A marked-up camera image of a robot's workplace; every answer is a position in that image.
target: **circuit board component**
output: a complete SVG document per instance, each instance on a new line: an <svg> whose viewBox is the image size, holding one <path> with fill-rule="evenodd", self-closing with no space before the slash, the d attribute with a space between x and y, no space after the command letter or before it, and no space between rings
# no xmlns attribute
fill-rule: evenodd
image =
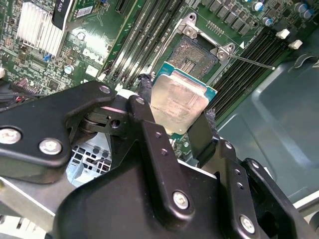
<svg viewBox="0 0 319 239"><path fill-rule="evenodd" d="M63 47L65 34L51 21L52 15L47 11L31 2L24 2L17 38L22 40L24 45L35 48L41 53L58 56Z"/></svg>

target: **electrolytic capacitor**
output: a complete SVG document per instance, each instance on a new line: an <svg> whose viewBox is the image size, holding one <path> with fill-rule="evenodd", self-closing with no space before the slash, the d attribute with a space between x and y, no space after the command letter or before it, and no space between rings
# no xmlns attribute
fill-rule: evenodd
<svg viewBox="0 0 319 239"><path fill-rule="evenodd" d="M17 86L23 88L28 84L28 79L26 77L23 77L20 81L17 82Z"/></svg>
<svg viewBox="0 0 319 239"><path fill-rule="evenodd" d="M313 14L314 14L314 11L311 9L308 9L304 13L300 13L300 17L304 19L309 19L313 16Z"/></svg>
<svg viewBox="0 0 319 239"><path fill-rule="evenodd" d="M296 3L294 6L294 11L298 12L298 13L304 13L305 11L307 11L308 7L307 4L305 3Z"/></svg>
<svg viewBox="0 0 319 239"><path fill-rule="evenodd" d="M273 20L271 18L268 18L268 17L264 17L263 18L263 24L265 26L271 26L273 24Z"/></svg>
<svg viewBox="0 0 319 239"><path fill-rule="evenodd" d="M261 11L264 7L264 4L260 1L258 1L258 2L253 3L251 7L252 7L253 11Z"/></svg>
<svg viewBox="0 0 319 239"><path fill-rule="evenodd" d="M74 66L68 65L64 68L64 72L70 75L74 71Z"/></svg>

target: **black metal arm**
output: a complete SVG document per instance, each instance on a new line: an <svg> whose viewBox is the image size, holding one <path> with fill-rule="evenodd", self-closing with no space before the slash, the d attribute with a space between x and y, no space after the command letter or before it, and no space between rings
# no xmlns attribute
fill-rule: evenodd
<svg viewBox="0 0 319 239"><path fill-rule="evenodd" d="M253 159L241 162L219 138L211 112L188 132L200 166L215 169L207 175L178 163L149 100L143 87L140 96L126 100L89 82L1 114L1 128L22 137L0 143L0 175L34 183L59 180L71 145L96 132L110 135L112 170L64 200L54 239L316 238L264 168ZM43 152L39 146L46 139L61 150Z"/></svg>

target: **green circuit board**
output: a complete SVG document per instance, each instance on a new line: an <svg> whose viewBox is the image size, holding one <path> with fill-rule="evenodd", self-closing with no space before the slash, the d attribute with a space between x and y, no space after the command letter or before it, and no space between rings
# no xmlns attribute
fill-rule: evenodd
<svg viewBox="0 0 319 239"><path fill-rule="evenodd" d="M281 24L288 28L300 40L306 39L317 27L317 1L311 1L312 15L309 18L296 12L295 4L299 1L263 2L262 10L253 11L256 1L78 0L68 20L76 22L77 16L81 16L81 22L77 28L63 33L61 49L56 56L50 57L18 37L24 1L0 0L0 67L5 69L5 80L18 82L28 78L27 89L37 93L52 94L92 80L104 82L113 89L120 85L134 90L140 73L155 74L176 53L185 35L172 34L179 22L190 14L196 15L195 26L209 38L220 45L233 43L234 54L238 56L262 31L267 30L265 18L270 18L272 25ZM56 2L33 0L31 3L50 15ZM282 52L274 66L278 66L289 53ZM230 59L222 66L216 60L198 79L215 87L234 62L235 59ZM261 74L233 106L238 105L270 72ZM176 141L175 151L178 157L190 152L187 135Z"/></svg>

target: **silver screw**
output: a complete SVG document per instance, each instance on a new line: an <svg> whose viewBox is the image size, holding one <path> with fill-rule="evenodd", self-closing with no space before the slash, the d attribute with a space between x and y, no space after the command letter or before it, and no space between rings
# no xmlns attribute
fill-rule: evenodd
<svg viewBox="0 0 319 239"><path fill-rule="evenodd" d="M219 59L224 59L225 58L225 53L224 52L218 52L217 53L217 57L219 58Z"/></svg>
<svg viewBox="0 0 319 239"><path fill-rule="evenodd" d="M174 192L173 193L173 200L174 200L176 206L178 206L180 209L188 208L188 199L183 193L181 193L179 191Z"/></svg>
<svg viewBox="0 0 319 239"><path fill-rule="evenodd" d="M254 166L255 168L259 168L258 163L256 163L255 161L252 161L251 163L253 164L253 166Z"/></svg>
<svg viewBox="0 0 319 239"><path fill-rule="evenodd" d="M191 30L190 30L190 29L188 29L188 30L186 31L186 35L187 35L187 36L190 36L190 35L191 35Z"/></svg>
<svg viewBox="0 0 319 239"><path fill-rule="evenodd" d="M100 90L105 94L108 94L111 92L110 88L108 88L107 86L100 86Z"/></svg>
<svg viewBox="0 0 319 239"><path fill-rule="evenodd" d="M231 146L231 144L228 143L228 142L225 142L225 145L226 145L226 147L229 148L229 149L232 149L232 148L233 148L233 147Z"/></svg>
<svg viewBox="0 0 319 239"><path fill-rule="evenodd" d="M255 227L248 217L246 217L245 215L240 216L240 222L247 232L251 234L255 233Z"/></svg>
<svg viewBox="0 0 319 239"><path fill-rule="evenodd" d="M21 133L13 128L0 129L0 143L14 144L21 139Z"/></svg>
<svg viewBox="0 0 319 239"><path fill-rule="evenodd" d="M144 105L145 104L145 102L144 102L144 100L142 99L142 98L136 98L135 99L138 103L140 103L141 105Z"/></svg>
<svg viewBox="0 0 319 239"><path fill-rule="evenodd" d="M45 139L39 145L39 149L42 153L49 155L56 155L62 150L62 145L53 138Z"/></svg>

